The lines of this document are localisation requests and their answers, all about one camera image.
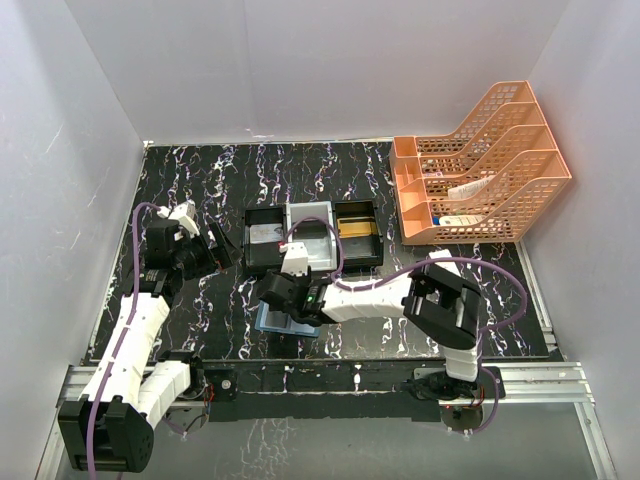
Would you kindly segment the blue card holder wallet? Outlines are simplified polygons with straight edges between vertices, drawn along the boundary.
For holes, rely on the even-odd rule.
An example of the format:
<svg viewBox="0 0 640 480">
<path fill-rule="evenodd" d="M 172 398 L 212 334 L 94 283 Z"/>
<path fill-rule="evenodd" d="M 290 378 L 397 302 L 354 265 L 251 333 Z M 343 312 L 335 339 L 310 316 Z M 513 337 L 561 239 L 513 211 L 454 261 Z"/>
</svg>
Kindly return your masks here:
<svg viewBox="0 0 640 480">
<path fill-rule="evenodd" d="M 320 334 L 318 327 L 297 323 L 286 313 L 271 311 L 269 305 L 264 302 L 259 304 L 255 329 L 262 332 L 312 338 L 317 338 Z"/>
</svg>

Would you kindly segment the black card from holder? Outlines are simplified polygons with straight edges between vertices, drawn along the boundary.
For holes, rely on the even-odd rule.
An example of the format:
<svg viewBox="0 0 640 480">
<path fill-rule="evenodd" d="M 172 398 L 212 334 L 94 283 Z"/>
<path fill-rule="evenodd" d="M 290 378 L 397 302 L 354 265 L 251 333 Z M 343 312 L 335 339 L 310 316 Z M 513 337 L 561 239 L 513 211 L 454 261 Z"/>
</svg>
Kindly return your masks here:
<svg viewBox="0 0 640 480">
<path fill-rule="evenodd" d="M 293 231 L 294 241 L 323 240 L 330 236 L 324 222 L 320 220 L 306 220 L 301 222 Z"/>
</svg>

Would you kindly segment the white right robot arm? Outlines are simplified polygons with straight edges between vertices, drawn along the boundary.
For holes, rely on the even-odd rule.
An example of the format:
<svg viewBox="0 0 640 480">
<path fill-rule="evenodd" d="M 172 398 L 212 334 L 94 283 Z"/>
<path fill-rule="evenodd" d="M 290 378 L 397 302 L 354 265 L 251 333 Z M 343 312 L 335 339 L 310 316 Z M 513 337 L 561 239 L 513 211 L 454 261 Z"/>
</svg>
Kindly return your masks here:
<svg viewBox="0 0 640 480">
<path fill-rule="evenodd" d="M 269 272 L 258 298 L 298 323 L 320 327 L 351 320 L 404 318 L 436 342 L 445 358 L 447 388 L 466 397 L 478 389 L 477 287 L 436 263 L 414 266 L 377 281 Z"/>
</svg>

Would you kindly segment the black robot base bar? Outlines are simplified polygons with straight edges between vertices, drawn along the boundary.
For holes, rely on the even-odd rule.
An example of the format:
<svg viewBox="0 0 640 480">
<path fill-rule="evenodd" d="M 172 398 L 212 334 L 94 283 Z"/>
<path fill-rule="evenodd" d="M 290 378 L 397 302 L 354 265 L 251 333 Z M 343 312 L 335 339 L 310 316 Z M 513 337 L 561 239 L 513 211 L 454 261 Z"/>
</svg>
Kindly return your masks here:
<svg viewBox="0 0 640 480">
<path fill-rule="evenodd" d="M 253 419 L 441 420 L 450 407 L 485 407 L 506 396 L 500 370 L 464 384 L 441 360 L 205 361 L 178 408 L 202 407 L 212 422 Z"/>
</svg>

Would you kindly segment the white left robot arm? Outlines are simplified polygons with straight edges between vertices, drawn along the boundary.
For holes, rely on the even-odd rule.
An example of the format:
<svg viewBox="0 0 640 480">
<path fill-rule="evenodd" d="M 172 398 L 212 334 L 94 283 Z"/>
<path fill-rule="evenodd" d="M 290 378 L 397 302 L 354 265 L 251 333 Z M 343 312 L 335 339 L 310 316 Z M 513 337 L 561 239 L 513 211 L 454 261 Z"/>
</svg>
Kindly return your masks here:
<svg viewBox="0 0 640 480">
<path fill-rule="evenodd" d="M 195 354 L 169 351 L 151 371 L 147 362 L 183 284 L 227 269 L 240 257 L 217 223 L 201 233 L 191 221 L 160 219 L 148 226 L 145 240 L 98 367 L 78 398 L 64 401 L 58 412 L 71 466 L 92 478 L 100 471 L 143 471 L 154 430 L 172 403 L 204 392 L 207 376 Z"/>
</svg>

